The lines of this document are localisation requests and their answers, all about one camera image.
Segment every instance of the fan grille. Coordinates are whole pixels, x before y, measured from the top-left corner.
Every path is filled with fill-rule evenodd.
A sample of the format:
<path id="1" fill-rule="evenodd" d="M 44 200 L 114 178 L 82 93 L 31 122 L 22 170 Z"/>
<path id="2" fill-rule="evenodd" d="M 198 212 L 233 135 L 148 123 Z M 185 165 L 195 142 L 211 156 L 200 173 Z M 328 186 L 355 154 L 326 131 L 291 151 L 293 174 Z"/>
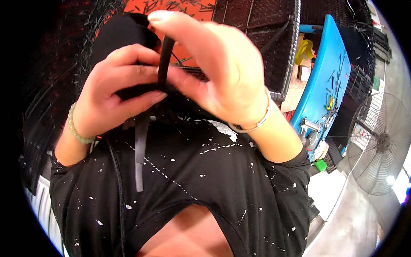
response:
<path id="1" fill-rule="evenodd" d="M 347 157 L 357 184 L 367 193 L 391 191 L 411 144 L 410 118 L 401 101 L 389 93 L 367 98 L 350 127 Z"/>

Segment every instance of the drawstring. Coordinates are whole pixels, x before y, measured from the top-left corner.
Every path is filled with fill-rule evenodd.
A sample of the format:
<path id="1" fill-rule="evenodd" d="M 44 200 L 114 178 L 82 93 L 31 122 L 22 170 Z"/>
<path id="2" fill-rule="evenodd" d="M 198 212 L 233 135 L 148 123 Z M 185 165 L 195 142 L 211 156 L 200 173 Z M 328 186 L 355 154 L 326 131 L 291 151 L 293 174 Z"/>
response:
<path id="1" fill-rule="evenodd" d="M 166 92 L 167 71 L 170 63 L 171 51 L 173 50 L 174 40 L 169 37 L 164 38 L 162 54 L 160 57 L 160 66 L 158 72 L 158 82 L 161 83 L 163 92 Z M 140 114 L 135 118 L 135 180 L 137 192 L 143 191 L 143 162 L 145 156 L 145 144 L 147 141 L 148 124 L 150 117 L 147 114 Z M 125 222 L 124 222 L 124 192 L 120 170 L 118 168 L 117 158 L 114 155 L 113 147 L 107 139 L 111 158 L 113 159 L 115 173 L 117 175 L 118 197 L 120 205 L 120 236 L 121 236 L 121 253 L 125 257 Z"/>
<path id="2" fill-rule="evenodd" d="M 163 41 L 163 48 L 160 56 L 160 65 L 158 67 L 158 84 L 163 92 L 168 92 L 166 88 L 167 71 L 169 69 L 171 52 L 174 47 L 174 40 L 169 37 L 165 37 Z M 150 123 L 150 117 L 146 113 L 141 113 L 135 117 L 135 180 L 137 192 L 143 191 L 143 163 L 145 156 L 145 144 L 147 142 L 148 124 Z"/>
<path id="3" fill-rule="evenodd" d="M 107 144 L 110 149 L 111 158 L 113 159 L 115 174 L 117 175 L 117 186 L 118 186 L 118 198 L 119 198 L 119 205 L 120 205 L 120 236 L 121 236 L 121 252 L 122 256 L 125 257 L 125 239 L 126 239 L 126 232 L 125 232 L 125 223 L 124 223 L 124 194 L 123 194 L 123 182 L 121 180 L 120 170 L 118 168 L 117 158 L 114 155 L 113 148 L 111 147 L 110 141 L 107 139 Z"/>

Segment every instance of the left hand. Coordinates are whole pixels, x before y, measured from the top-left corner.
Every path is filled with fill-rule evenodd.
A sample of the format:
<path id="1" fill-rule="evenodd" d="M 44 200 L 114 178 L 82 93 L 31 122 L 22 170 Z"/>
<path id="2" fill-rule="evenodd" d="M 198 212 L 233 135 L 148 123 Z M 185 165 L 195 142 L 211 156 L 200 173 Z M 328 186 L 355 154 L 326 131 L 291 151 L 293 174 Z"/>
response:
<path id="1" fill-rule="evenodd" d="M 153 66 L 135 65 L 141 61 Z M 139 44 L 114 50 L 88 76 L 73 113 L 77 133 L 86 138 L 103 134 L 148 110 L 167 94 L 150 91 L 122 101 L 116 91 L 157 82 L 160 55 Z"/>

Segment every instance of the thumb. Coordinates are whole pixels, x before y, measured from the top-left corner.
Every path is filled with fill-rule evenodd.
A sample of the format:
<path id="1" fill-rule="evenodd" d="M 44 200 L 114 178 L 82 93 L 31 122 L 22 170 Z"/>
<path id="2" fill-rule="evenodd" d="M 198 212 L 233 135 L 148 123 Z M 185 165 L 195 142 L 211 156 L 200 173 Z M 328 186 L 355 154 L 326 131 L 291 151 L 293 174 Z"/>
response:
<path id="1" fill-rule="evenodd" d="M 166 98 L 162 91 L 150 91 L 138 97 L 123 101 L 118 108 L 118 116 L 128 119 L 147 111 L 151 106 Z"/>
<path id="2" fill-rule="evenodd" d="M 223 41 L 213 31 L 182 12 L 159 10 L 150 13 L 148 20 L 156 30 L 183 45 L 210 80 L 223 82 L 229 60 Z"/>

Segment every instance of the right hand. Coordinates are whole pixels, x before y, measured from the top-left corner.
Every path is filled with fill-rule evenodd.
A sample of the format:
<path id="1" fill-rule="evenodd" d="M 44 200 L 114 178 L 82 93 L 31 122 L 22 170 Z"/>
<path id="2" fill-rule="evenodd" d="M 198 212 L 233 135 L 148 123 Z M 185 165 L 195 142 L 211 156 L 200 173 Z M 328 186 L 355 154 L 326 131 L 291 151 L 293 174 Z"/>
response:
<path id="1" fill-rule="evenodd" d="M 199 22 L 182 12 L 155 11 L 150 24 L 178 41 L 210 79 L 203 83 L 176 67 L 167 79 L 219 119 L 252 128 L 268 105 L 259 50 L 244 33 L 214 22 Z"/>
<path id="2" fill-rule="evenodd" d="M 136 61 L 151 66 L 134 65 Z M 139 44 L 114 50 L 97 63 L 88 76 L 73 113 L 77 133 L 86 138 L 103 134 L 128 118 L 148 110 L 167 94 L 150 91 L 122 101 L 116 91 L 137 84 L 157 82 L 160 55 Z"/>

